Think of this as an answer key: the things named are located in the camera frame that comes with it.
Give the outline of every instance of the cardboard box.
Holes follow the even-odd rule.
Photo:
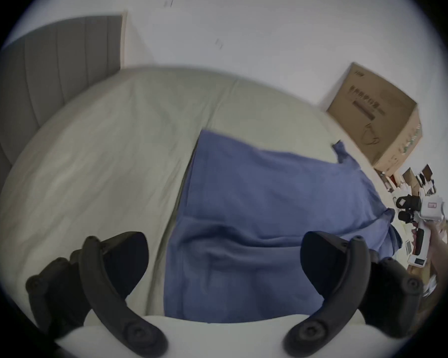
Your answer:
[[[403,173],[403,179],[405,179],[407,185],[411,187],[411,194],[419,196],[421,187],[420,182],[418,182],[417,177],[415,176],[415,174],[411,169],[408,169]]]
[[[417,103],[371,71],[352,64],[328,109],[376,170],[392,175],[422,137]]]

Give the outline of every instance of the gray upholstered headboard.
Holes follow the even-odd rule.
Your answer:
[[[49,24],[0,51],[0,192],[31,137],[64,104],[120,69],[122,16]]]

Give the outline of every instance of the bed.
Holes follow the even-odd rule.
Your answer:
[[[394,208],[365,156],[326,113],[234,75],[158,66],[122,68],[122,17],[113,17],[98,20],[107,27],[94,41],[107,39],[101,53],[107,62],[96,56],[101,65],[96,70],[101,71],[94,79],[90,81],[85,63],[86,83],[80,85],[72,75],[75,89],[58,97],[60,104],[44,104],[45,111],[36,111],[36,97],[48,102],[51,94],[39,90],[29,95],[31,113],[22,108],[20,116],[9,119],[10,110],[0,110],[0,283],[30,319],[28,277],[56,257],[68,258],[86,236],[104,240],[130,230],[146,235],[149,266],[126,299],[128,307],[141,316],[164,314],[167,240],[186,167],[203,128],[259,148],[331,163],[337,162],[331,145],[342,140],[384,205]],[[99,26],[96,18],[81,20],[85,28],[87,22]],[[23,41],[30,43],[27,36]],[[18,99],[8,101],[21,105]],[[24,113],[35,117],[26,136],[16,128]],[[7,131],[14,131],[14,137],[6,138]],[[392,224],[405,245],[403,225],[398,219]],[[395,258],[407,267],[405,248]],[[87,324],[94,323],[99,321],[91,312]]]

